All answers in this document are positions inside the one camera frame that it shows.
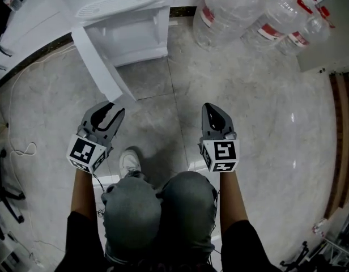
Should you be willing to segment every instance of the gray jeans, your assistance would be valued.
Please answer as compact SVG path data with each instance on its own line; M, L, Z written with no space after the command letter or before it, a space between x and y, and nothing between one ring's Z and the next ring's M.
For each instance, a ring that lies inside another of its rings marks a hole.
M105 256L111 262L141 259L200 263L214 250L217 191L197 172L181 172L156 193L136 172L107 188Z

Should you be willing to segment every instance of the cable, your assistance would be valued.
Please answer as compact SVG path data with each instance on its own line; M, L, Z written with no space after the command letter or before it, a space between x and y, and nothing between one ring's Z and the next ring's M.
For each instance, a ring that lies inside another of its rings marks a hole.
M105 190L104 190L103 185L101 184L99 178L97 178L97 176L94 173L92 173L92 174L93 174L93 177L95 177L95 179L99 182L101 189L103 190L103 193L105 193ZM104 213L105 213L105 209L96 211L96 214L98 215L99 218L103 218Z
M92 174L93 174L93 177L95 177L95 179L99 182L101 189L103 190L103 193L105 193L105 190L104 190L103 185L101 184L99 178L97 178L97 176L94 173L92 173Z
M23 189L23 187L22 187L20 181L18 180L17 174L15 173L15 169L14 169L14 166L13 166L13 164L12 164L12 154L15 153L17 156L35 156L36 153L37 153L37 146L36 146L35 142L30 142L30 143L28 144L28 146L26 147L25 151L20 151L20 150L18 150L18 149L15 149L15 147L13 146L13 144L12 144L12 142L11 142L11 125L12 125L12 124L11 124L11 106L12 106L12 98L13 98L14 89L15 89L15 86L16 86L18 80L21 78L21 76L23 75L23 73L24 73L30 66L36 65L36 64L38 64L38 63L43 63L43 62L47 61L50 57L55 56L56 54L65 54L65 53L68 53L68 52L70 52L70 51L73 51L75 48L72 48L72 47L75 47L75 45L72 44L72 45L68 46L67 48L65 48L65 49L63 49L63 50L61 50L61 51L59 51L59 52L55 52L55 53L50 54L49 56L47 56L47 57L46 57L44 60L42 60L42 61L33 62L32 64L30 64L30 65L28 65L27 67L25 67L25 68L21 71L21 73L18 75L16 81L14 82L14 84L12 85L12 88L11 88L10 104L9 104L9 107L8 107L8 143L9 143L10 148L11 148L11 152L10 152L10 156L9 156L9 158L10 158L10 167L11 167L12 173L14 174L14 176L15 176L15 178L16 178L16 181L17 181L19 187L21 188L21 190L22 190L22 192L23 192L24 194L26 194L26 193L24 192L24 189ZM34 151L31 152L31 153L28 152L30 146L34 146ZM30 212L31 207L30 207L29 200L28 200L27 197L26 197L26 201L27 201L27 205L28 205L28 209L27 209L27 210L28 210L28 218L29 218L29 223L30 223L30 226L31 226L31 232L32 232L32 237L33 237L33 246L35 247L35 243L38 243L38 241L35 240L36 237L35 237L35 233L34 233L34 230L33 230L32 219L31 219L31 212ZM43 265L41 264L41 262L40 262L36 257L34 257L33 253L30 253L30 254L29 254L29 258L30 258L31 256L33 257L33 259L34 259L34 261L35 261L35 263L36 263L37 266L43 267Z
M219 195L220 195L220 191L218 192L218 195L216 196L216 200L215 200L215 202L216 202L215 221L216 221L216 215L218 213L218 199L219 199ZM214 224L214 227L212 228L211 234L215 230L215 228L216 228L216 224Z
M42 265L42 263L40 262L40 260L35 257L35 254L33 252L30 252L29 249L27 249L24 244L22 244L17 238L14 238L14 241L16 241L18 244L21 245L22 248L26 250L26 252L28 253L28 258L31 259L32 257L33 261L37 266L41 268L45 268L44 265Z

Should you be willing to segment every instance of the white cable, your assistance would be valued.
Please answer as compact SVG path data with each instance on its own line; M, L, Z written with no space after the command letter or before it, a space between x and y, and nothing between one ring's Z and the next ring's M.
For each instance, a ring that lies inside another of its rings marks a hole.
M40 260L37 259L37 258L35 257L35 254L34 254L33 252L30 252L30 250L27 249L26 246L23 245L19 240L15 239L15 241L16 241L18 244L20 244L22 248L25 249L25 251L28 253L28 258L29 258L29 259L32 257L33 261L35 262L35 264L36 264L38 267L40 267L40 268L42 268L42 269L45 268L44 265L40 262Z
M74 50L75 48L72 48L72 47L75 47L74 44L68 46L67 48L59 51L59 52L55 52L55 53L52 53L50 54L48 57L46 57L44 60L42 61L36 61L36 62L33 62L32 64L28 65L27 67L25 67L21 73L18 75L16 81L14 82L14 84L12 85L12 88L11 88L11 95L10 95L10 105L8 107L8 143L10 145L10 148L11 148L11 152L10 152L10 167L11 167L11 170L12 170L12 173L14 174L15 178L16 178L16 181L19 185L19 187L21 188L21 191L25 194L24 192L24 189L20 183L20 181L18 180L18 177L15 173L15 169L14 169L14 166L12 164L12 154L15 153L17 156L35 156L36 153L37 153L37 146L35 144L35 142L30 142L28 144L28 146L26 147L25 151L20 151L18 149L15 149L15 147L12 145L12 142L11 142L11 105L12 105L12 98L13 98L13 93L14 93L14 89L15 89L15 86L16 86L16 83L18 82L18 80L21 78L22 74L32 65L36 65L38 63L43 63L45 61L47 61L50 57L52 56L55 56L56 54L65 54L65 53L68 53L72 50ZM30 146L34 146L34 151L33 152L28 152ZM32 219L31 219L31 212L30 212L30 204L29 204L29 200L28 198L26 198L26 201L27 201L27 205L28 205L28 218L29 218L29 223L30 223L30 226L31 226L31 232L32 232L32 237L33 237L33 246L35 247L35 249L37 250L36 246L35 246L35 240L36 240L36 237L35 237L35 233L33 231L33 225L32 225ZM35 263L37 266L40 266L40 267L43 267L41 262L36 258L36 257L33 257Z

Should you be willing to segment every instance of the marble floor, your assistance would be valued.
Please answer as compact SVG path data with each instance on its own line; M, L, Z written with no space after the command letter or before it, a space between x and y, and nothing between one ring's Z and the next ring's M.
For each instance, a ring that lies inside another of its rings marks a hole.
M277 265L312 236L312 225L322 218L329 197L336 125L327 75L301 74L295 57L255 53L240 40L221 52L207 52L193 40L191 19L176 22L169 28L167 58L120 67L138 102L126 110L114 150L97 175L117 175L120 153L128 147L137 148L144 172L157 187L180 171L200 170L201 107L216 104L233 119L246 210ZM14 81L0 89L6 120ZM19 150L35 142L37 154L12 155L27 196L15 204L26 221L18 225L4 207L0 213L7 229L47 271L65 250L74 182L67 144L84 112L104 100L76 49L30 67L15 86L11 141ZM7 132L0 136L2 146L10 150ZM6 181L17 186L8 159L3 167ZM219 187L217 174L201 172ZM100 208L101 189L95 193ZM220 250L218 218L216 222L212 236ZM99 228L104 243L103 226ZM214 252L212 261L220 272L220 254Z

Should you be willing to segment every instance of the white sneaker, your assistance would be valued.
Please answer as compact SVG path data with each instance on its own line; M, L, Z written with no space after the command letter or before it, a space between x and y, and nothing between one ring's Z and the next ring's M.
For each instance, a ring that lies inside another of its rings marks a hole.
M121 178L124 178L130 171L142 171L141 163L134 150L125 150L119 159L119 169Z

